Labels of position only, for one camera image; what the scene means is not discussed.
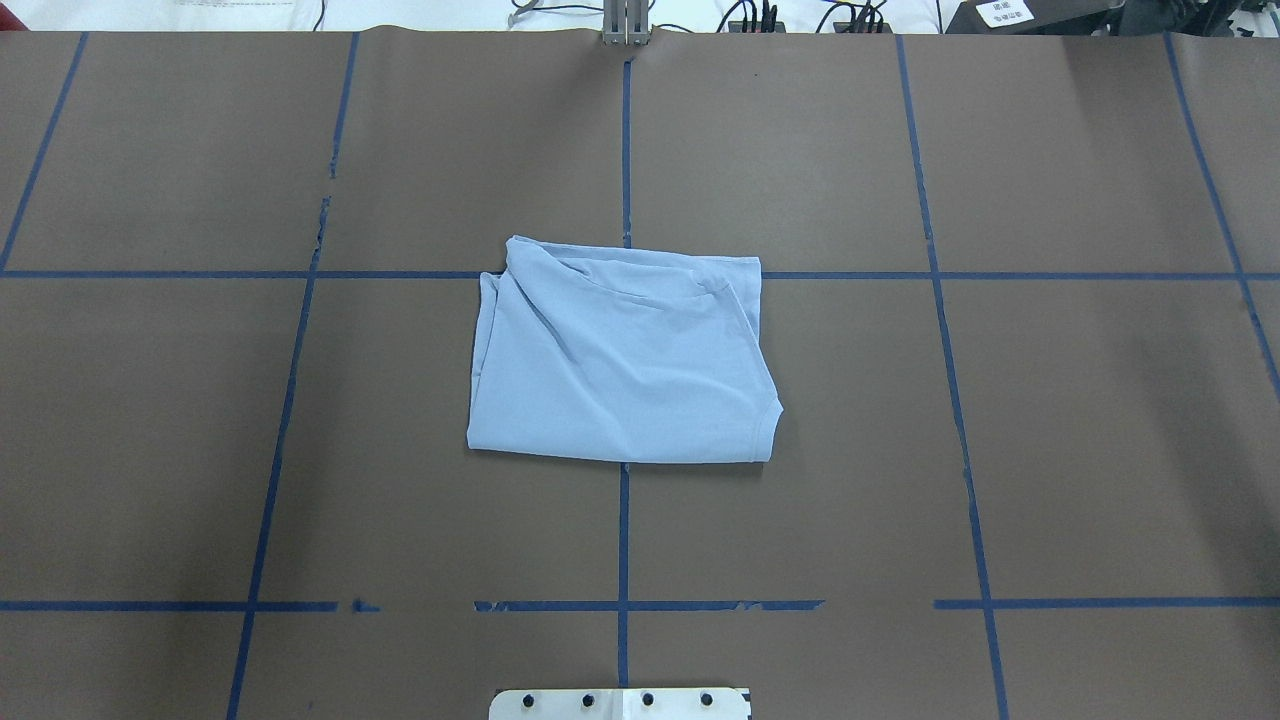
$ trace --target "white surface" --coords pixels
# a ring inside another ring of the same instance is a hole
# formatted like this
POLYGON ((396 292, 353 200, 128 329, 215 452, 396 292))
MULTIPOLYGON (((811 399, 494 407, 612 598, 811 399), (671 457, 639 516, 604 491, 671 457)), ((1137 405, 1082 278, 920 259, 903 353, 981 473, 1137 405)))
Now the white surface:
POLYGON ((996 0, 977 6, 978 15, 987 27, 1005 27, 1036 19, 1023 0, 996 0))
MULTIPOLYGON (((566 1, 600 4, 599 0, 566 1)), ((320 0, 296 0, 287 8, 192 6, 175 0, 5 0, 5 4, 32 29, 311 29, 320 15, 320 0)), ((543 4, 561 3, 544 0, 543 4)), ((658 0, 649 20, 712 32, 732 4, 732 0, 658 0)), ((829 6, 824 0, 781 0, 778 19, 787 24, 787 32, 813 32, 829 6)), ((956 6, 959 0, 942 0, 945 22, 951 20, 956 6)), ((329 0, 321 29, 353 31, 394 24, 412 29, 495 31, 507 29, 513 9, 508 0, 329 0)), ((881 10, 895 32, 938 32, 933 0, 888 0, 881 10)), ((831 19, 847 19, 847 10, 836 10, 831 19)), ((526 13, 515 29, 573 27, 599 29, 600 14, 584 10, 526 13)), ((831 32, 829 20, 824 32, 831 32)))
POLYGON ((319 0, 4 0, 31 29, 311 29, 319 0))
POLYGON ((639 688, 627 691, 504 691, 489 705, 489 720, 750 720, 751 703, 742 697, 746 689, 733 688, 639 688), (644 696, 653 696, 653 705, 644 705, 644 696), (713 702, 701 703, 709 693, 713 702), (534 706, 525 707, 525 696, 534 706), (582 706, 582 696, 595 703, 582 706))

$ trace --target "folded shirt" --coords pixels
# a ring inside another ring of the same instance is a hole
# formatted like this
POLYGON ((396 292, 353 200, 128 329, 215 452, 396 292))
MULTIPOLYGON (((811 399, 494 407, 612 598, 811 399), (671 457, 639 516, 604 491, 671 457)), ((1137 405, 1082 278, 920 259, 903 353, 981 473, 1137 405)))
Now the folded shirt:
POLYGON ((480 275, 467 445, 625 462, 760 462, 782 405, 760 260, 515 236, 480 275))

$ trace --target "blue tape line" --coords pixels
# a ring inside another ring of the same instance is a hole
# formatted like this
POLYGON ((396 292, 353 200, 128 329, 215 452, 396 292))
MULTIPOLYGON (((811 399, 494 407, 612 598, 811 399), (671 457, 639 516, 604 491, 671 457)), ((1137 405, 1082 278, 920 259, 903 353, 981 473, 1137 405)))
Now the blue tape line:
POLYGON ((338 151, 342 150, 342 129, 347 124, 347 101, 351 99, 351 78, 356 73, 356 50, 360 47, 360 32, 351 33, 351 49, 347 50, 347 74, 342 81, 342 100, 338 101, 338 122, 333 126, 333 156, 329 158, 329 179, 338 177, 338 151))
POLYGON ((0 612, 244 612, 246 602, 166 602, 106 600, 0 601, 0 612))
MULTIPOLYGON (((3 600, 0 612, 244 612, 247 602, 148 600, 3 600)), ((260 602, 257 612, 337 612, 337 602, 260 602)))
MULTIPOLYGON (((982 520, 978 514, 978 493, 973 486, 973 465, 969 459, 969 437, 965 432, 964 409, 960 405, 960 386, 956 380, 955 355, 951 350, 951 329, 947 324, 946 304, 942 296, 942 273, 938 264, 938 251, 933 237, 933 219, 929 214, 929 196, 924 186, 924 163, 920 158, 920 136, 915 124, 915 108, 911 102, 911 81, 906 67, 906 46, 902 36, 893 36, 897 45, 897 67, 902 78, 902 101, 906 110, 908 135, 911 141, 911 160, 915 165, 915 188, 920 200, 920 219, 924 224, 924 240, 929 255, 929 274, 933 282, 933 302, 938 315, 938 333, 942 336, 942 357, 947 368, 947 386, 951 392, 951 416, 960 438, 960 452, 964 459, 964 483, 969 493, 969 532, 973 537, 973 555, 978 566, 978 587, 983 601, 991 600, 991 579, 987 574, 987 552, 982 541, 982 520)), ((1000 657, 1000 638, 996 633, 996 614, 988 607, 983 610, 987 626, 987 651, 991 655, 991 675, 996 691, 996 710, 1001 720, 1009 719, 1009 698, 1005 693, 1005 669, 1000 657)))
POLYGON ((476 612, 617 612, 614 600, 503 600, 476 602, 476 612))
POLYGON ((1262 329, 1262 320, 1258 318, 1258 309, 1253 304, 1253 292, 1249 290, 1249 281, 1244 275, 1244 265, 1240 263, 1240 254, 1235 247, 1231 225, 1226 222, 1226 211, 1222 210, 1222 200, 1219 197, 1213 173, 1208 169, 1204 147, 1201 145, 1199 132, 1196 131, 1196 120, 1192 118, 1192 109, 1187 102, 1187 92, 1183 88, 1183 73, 1178 68, 1178 53, 1174 51, 1174 38, 1167 32, 1165 33, 1165 54, 1169 56, 1169 69, 1174 76, 1174 90, 1178 92, 1178 105, 1183 110, 1183 120, 1187 122, 1187 133, 1192 140, 1192 150, 1196 151, 1196 161, 1199 164, 1201 176, 1204 178, 1208 199, 1213 204, 1213 214, 1217 215, 1217 227, 1222 231, 1222 241, 1226 243, 1226 254, 1231 258, 1231 268, 1235 270, 1236 281, 1240 284, 1240 295, 1244 296, 1244 306, 1249 313, 1253 334, 1262 348, 1262 360, 1267 368, 1267 377, 1271 378, 1271 389, 1275 392, 1276 400, 1280 400, 1280 373, 1276 372, 1276 359, 1271 354, 1271 343, 1267 342, 1267 333, 1262 329))
POLYGON ((942 272, 945 281, 1234 281, 1233 273, 1021 273, 1021 272, 942 272))
MULTIPOLYGON (((481 273, 502 270, 316 270, 321 279, 438 279, 474 281, 481 273)), ((306 279, 307 270, 3 270, 13 279, 306 279)), ((928 281, 932 273, 918 270, 767 270, 767 281, 928 281)), ((1055 273, 1055 272, 961 272, 943 270, 945 281, 1139 281, 1139 282, 1234 282, 1235 273, 1055 273)), ((1245 273, 1252 282, 1277 282, 1280 273, 1245 273)))
POLYGON ((911 270, 769 270, 760 273, 767 281, 927 281, 929 273, 911 270))
POLYGON ((259 602, 255 612, 337 612, 337 602, 259 602))
POLYGON ((812 612, 824 600, 641 600, 630 603, 632 612, 812 612))
POLYGON ((13 222, 9 223, 9 234, 5 236, 4 250, 0 250, 0 270, 4 270, 5 265, 9 264, 13 245, 18 241, 18 228, 22 227, 23 215, 27 214, 27 202, 31 201, 31 193, 36 190, 40 168, 45 164, 45 154, 49 152, 49 143, 54 140, 54 129, 58 128, 58 120, 63 115, 63 106, 67 105, 67 96, 72 91, 72 81, 76 78, 76 70, 79 69, 79 61, 84 55, 84 44, 87 42, 88 33, 82 32, 79 42, 76 44, 76 54, 72 55, 72 64, 67 68, 67 77, 63 78, 63 90, 58 94, 58 101, 54 102, 54 111, 49 115, 49 124, 45 126, 45 137, 40 141, 40 149, 36 150, 36 160, 32 161, 31 173, 27 174, 27 184, 22 188, 22 197, 18 200, 18 208, 13 213, 13 222))
POLYGON ((812 612, 824 600, 503 600, 475 602, 476 612, 812 612))
POLYGON ((1156 607, 1280 607, 1280 597, 1019 597, 936 600, 934 610, 1101 610, 1156 607))
POLYGON ((289 432, 293 416, 293 397, 298 387, 298 361, 302 357, 302 340, 307 334, 307 322, 311 318, 311 297, 315 295, 316 269, 320 266, 320 251, 324 250, 324 231, 329 223, 329 204, 333 197, 320 201, 320 229, 316 232, 316 246, 311 252, 311 265, 307 269, 307 284, 302 291, 302 310, 298 314, 298 329, 293 337, 293 355, 289 359, 289 379, 284 386, 284 406, 280 410, 280 425, 275 433, 275 454, 271 457, 271 475, 266 483, 266 501, 262 503, 262 524, 257 532, 257 551, 253 555, 253 574, 250 577, 248 602, 244 612, 244 625, 241 628, 241 644, 236 656, 236 673, 232 676, 230 698, 227 702, 227 720, 236 720, 239 712, 239 694, 244 684, 244 669, 248 666, 250 642, 253 638, 253 605, 257 603, 262 587, 262 566, 266 564, 266 546, 271 537, 271 518, 275 512, 276 492, 280 487, 280 469, 284 465, 284 438, 289 432))
POLYGON ((14 279, 305 279, 306 270, 5 270, 14 279))
MULTIPOLYGON (((317 278, 335 281, 397 281, 397 279, 435 279, 435 281, 475 281, 484 270, 320 270, 317 278)), ((488 270, 500 274, 498 270, 488 270)))
POLYGON ((631 60, 622 63, 622 247, 631 247, 631 60))
POLYGON ((631 468, 618 464, 618 687, 627 687, 628 657, 627 616, 631 602, 631 468))

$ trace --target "black device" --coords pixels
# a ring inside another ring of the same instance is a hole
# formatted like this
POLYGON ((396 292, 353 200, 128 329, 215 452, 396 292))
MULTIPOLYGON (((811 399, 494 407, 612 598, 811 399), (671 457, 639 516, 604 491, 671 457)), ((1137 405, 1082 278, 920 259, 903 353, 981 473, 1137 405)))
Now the black device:
POLYGON ((891 35, 893 32, 893 28, 888 27, 888 23, 884 22, 876 23, 874 27, 868 27, 867 23, 855 24, 855 23, 833 22, 831 23, 831 29, 836 31, 837 33, 854 33, 854 35, 868 35, 868 33, 891 35))
POLYGON ((947 35, 1089 35, 1120 10, 1125 0, 1023 0, 1034 19, 1024 23, 987 27, 978 5, 960 3, 947 26, 947 35))
MULTIPOLYGON (((746 26, 748 26, 748 28, 746 28, 748 32, 750 32, 751 23, 746 23, 746 26)), ((728 31, 730 32, 742 32, 742 20, 730 20, 728 22, 728 31)), ((765 29, 759 29, 756 32, 786 32, 786 31, 787 31, 787 23, 785 23, 782 20, 778 20, 778 22, 773 23, 772 26, 769 26, 769 29, 767 29, 767 31, 765 29)))

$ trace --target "label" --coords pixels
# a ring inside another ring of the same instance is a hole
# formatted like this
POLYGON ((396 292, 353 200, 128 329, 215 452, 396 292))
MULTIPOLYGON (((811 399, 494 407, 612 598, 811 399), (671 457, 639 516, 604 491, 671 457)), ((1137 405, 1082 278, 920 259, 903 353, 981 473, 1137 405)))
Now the label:
POLYGON ((978 5, 977 9, 987 27, 1015 26, 1036 19, 1023 0, 996 0, 996 3, 978 5))

